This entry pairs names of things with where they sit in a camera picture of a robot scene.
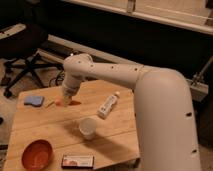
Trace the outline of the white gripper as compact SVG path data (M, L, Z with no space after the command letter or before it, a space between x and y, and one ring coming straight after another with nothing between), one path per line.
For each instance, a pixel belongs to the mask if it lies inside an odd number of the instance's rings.
M75 96L80 88L80 81L76 79L65 79L62 83L61 102L65 105L72 103L72 96Z

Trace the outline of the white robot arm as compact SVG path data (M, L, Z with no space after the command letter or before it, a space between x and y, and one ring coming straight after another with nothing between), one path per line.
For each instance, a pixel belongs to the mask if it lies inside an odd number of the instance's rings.
M146 65L96 63L88 54L64 60L63 95L75 96L86 77L133 91L143 171L201 171L192 96L184 76Z

